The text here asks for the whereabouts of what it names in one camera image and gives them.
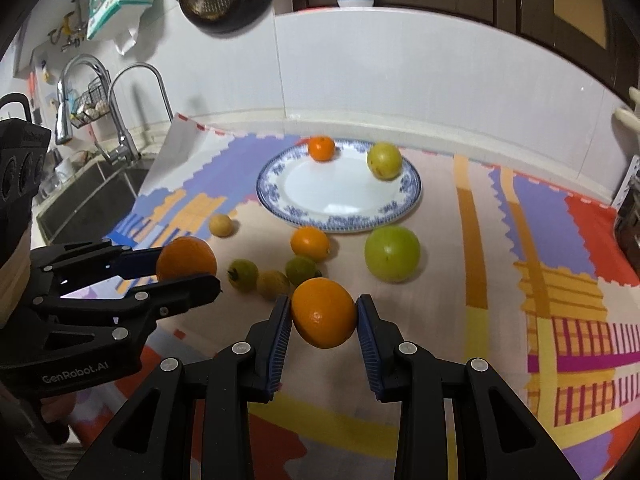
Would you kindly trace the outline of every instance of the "wire basket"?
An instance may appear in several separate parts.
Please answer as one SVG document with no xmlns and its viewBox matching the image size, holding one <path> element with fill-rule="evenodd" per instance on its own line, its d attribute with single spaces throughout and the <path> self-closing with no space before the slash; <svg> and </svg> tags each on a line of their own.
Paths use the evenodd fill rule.
<svg viewBox="0 0 640 480">
<path fill-rule="evenodd" d="M 82 92 L 74 108 L 75 110 L 69 114 L 69 120 L 76 128 L 82 128 L 109 113 L 107 94 L 100 78 L 97 77 L 89 83 L 87 91 Z"/>
</svg>

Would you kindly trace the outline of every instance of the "oval plate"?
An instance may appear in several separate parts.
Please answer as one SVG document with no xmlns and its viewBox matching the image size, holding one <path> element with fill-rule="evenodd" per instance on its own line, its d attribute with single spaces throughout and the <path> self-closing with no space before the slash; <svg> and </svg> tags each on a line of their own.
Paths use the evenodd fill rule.
<svg viewBox="0 0 640 480">
<path fill-rule="evenodd" d="M 357 233 L 394 222 L 417 204 L 422 183 L 408 160 L 402 158 L 395 180 L 383 182 L 367 166 L 372 142 L 334 141 L 336 155 L 329 162 L 314 161 L 306 144 L 273 157 L 256 183 L 262 205 L 291 224 Z"/>
</svg>

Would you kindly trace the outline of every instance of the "white wall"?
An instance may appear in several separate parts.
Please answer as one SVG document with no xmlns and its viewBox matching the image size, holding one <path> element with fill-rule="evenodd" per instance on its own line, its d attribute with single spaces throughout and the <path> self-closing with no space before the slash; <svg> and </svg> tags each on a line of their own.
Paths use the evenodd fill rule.
<svg viewBox="0 0 640 480">
<path fill-rule="evenodd" d="M 222 39 L 194 27 L 174 0 L 156 0 L 126 56 L 110 42 L 81 49 L 112 76 L 135 61 L 157 66 L 174 112 L 271 120 L 286 132 L 318 123 L 359 136 L 375 130 L 573 183 L 603 199 L 613 197 L 638 151 L 636 137 L 611 117 L 622 101 L 582 70 L 516 36 L 440 14 L 268 12 Z M 50 70 L 56 75 L 77 52 L 50 53 Z M 79 86 L 90 77 L 74 72 Z M 130 129 L 167 120 L 149 72 L 125 75 L 116 95 Z M 113 126 L 100 120 L 97 130 L 104 138 Z M 72 149 L 88 145 L 84 133 L 78 137 L 85 140 Z"/>
</svg>

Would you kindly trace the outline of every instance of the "white plate center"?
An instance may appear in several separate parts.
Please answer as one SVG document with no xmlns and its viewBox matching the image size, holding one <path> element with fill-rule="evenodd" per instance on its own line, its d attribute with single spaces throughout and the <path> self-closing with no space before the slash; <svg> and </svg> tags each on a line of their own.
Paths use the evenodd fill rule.
<svg viewBox="0 0 640 480">
<path fill-rule="evenodd" d="M 329 163 L 301 158 L 282 175 L 284 195 L 289 202 L 324 215 L 375 213 L 396 197 L 398 183 L 376 179 L 365 157 L 347 152 Z"/>
</svg>

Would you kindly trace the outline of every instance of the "tangerine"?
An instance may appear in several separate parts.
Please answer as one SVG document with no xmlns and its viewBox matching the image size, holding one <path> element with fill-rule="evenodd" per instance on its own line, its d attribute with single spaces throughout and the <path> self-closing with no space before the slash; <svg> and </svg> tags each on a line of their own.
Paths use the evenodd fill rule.
<svg viewBox="0 0 640 480">
<path fill-rule="evenodd" d="M 297 256 L 306 256 L 315 262 L 326 260 L 331 250 L 329 237 L 310 225 L 296 229 L 291 235 L 290 245 Z"/>
<path fill-rule="evenodd" d="M 216 255 L 209 244 L 193 236 L 180 236 L 169 242 L 162 248 L 156 262 L 159 282 L 203 272 L 216 275 Z"/>
<path fill-rule="evenodd" d="M 317 162 L 327 162 L 334 158 L 335 142 L 330 137 L 311 137 L 308 141 L 309 155 Z"/>
<path fill-rule="evenodd" d="M 350 294 L 327 278 L 312 278 L 298 286 L 291 297 L 291 317 L 302 339 L 316 348 L 340 346 L 358 322 Z"/>
</svg>

